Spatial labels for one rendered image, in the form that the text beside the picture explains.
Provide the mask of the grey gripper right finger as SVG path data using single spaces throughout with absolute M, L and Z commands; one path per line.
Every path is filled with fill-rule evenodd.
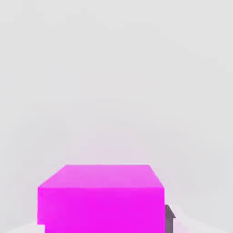
M 165 233 L 192 233 L 176 216 L 168 204 L 165 205 Z

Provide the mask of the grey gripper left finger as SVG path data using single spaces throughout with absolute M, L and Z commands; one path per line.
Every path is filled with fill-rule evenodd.
M 17 229 L 17 233 L 45 233 L 44 225 L 27 224 Z

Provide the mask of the small magenta cube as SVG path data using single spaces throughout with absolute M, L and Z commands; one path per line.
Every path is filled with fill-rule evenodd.
M 164 186 L 149 165 L 66 165 L 38 187 L 45 233 L 165 233 Z

